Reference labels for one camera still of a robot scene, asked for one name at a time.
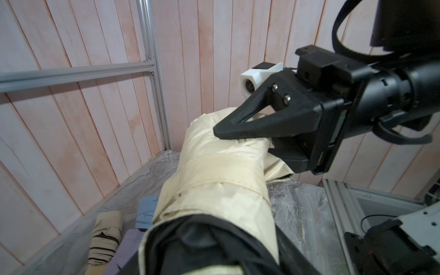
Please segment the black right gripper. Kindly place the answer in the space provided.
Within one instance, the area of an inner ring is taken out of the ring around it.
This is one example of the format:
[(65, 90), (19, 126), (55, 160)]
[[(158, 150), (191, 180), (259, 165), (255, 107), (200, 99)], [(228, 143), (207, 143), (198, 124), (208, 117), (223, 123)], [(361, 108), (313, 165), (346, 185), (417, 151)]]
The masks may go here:
[(272, 74), (214, 128), (220, 139), (272, 138), (270, 153), (294, 172), (326, 173), (353, 126), (371, 69), (316, 46), (296, 51), (297, 69)]

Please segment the purple umbrella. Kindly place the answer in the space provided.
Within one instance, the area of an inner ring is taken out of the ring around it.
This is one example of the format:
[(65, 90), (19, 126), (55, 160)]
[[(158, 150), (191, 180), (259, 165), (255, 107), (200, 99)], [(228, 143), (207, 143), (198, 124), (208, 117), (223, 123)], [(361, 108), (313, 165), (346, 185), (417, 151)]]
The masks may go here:
[(116, 254), (108, 264), (105, 275), (116, 275), (129, 262), (139, 249), (139, 245), (145, 232), (130, 229), (123, 237)]

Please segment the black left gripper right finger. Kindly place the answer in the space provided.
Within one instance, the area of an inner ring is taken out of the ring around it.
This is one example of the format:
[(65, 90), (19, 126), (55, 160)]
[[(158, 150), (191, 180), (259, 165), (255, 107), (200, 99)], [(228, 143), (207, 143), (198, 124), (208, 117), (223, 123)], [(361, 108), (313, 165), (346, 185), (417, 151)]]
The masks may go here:
[(286, 234), (276, 225), (280, 269), (283, 275), (320, 275)]

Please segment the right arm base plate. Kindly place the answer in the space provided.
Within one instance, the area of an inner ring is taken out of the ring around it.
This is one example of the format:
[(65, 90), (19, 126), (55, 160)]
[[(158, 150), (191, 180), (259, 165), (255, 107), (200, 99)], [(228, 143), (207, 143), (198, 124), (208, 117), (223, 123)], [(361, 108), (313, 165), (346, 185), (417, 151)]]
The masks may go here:
[(353, 275), (438, 275), (440, 203), (371, 227), (364, 236), (345, 232)]

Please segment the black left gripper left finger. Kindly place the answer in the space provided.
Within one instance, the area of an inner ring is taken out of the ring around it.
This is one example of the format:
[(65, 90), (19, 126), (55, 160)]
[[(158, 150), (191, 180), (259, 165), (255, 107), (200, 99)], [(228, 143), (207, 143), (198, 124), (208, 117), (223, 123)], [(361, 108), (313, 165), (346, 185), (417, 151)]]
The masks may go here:
[(119, 270), (118, 275), (140, 275), (138, 252)]

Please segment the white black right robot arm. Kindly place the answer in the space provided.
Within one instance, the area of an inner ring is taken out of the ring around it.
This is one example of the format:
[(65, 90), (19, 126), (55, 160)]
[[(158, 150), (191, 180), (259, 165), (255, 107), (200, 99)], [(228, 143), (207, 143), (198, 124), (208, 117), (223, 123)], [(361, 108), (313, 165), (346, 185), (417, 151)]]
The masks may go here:
[(247, 100), (213, 129), (220, 139), (270, 138), (270, 153), (294, 172), (328, 172), (343, 140), (372, 132), (397, 145), (440, 110), (440, 3), (380, 1), (370, 44), (385, 55), (353, 51), (338, 30), (358, 1), (346, 1), (332, 28), (333, 51), (308, 45), (286, 68), (263, 62), (244, 73)]

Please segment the beige umbrella black lining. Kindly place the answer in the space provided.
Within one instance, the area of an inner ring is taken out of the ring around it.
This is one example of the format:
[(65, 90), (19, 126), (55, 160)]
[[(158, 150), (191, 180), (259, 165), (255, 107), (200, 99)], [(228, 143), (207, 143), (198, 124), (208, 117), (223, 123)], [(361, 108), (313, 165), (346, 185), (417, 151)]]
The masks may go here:
[(281, 273), (267, 185), (294, 173), (268, 152), (268, 138), (216, 137), (214, 126), (232, 112), (203, 114), (187, 129), (177, 171), (139, 246), (141, 274)]

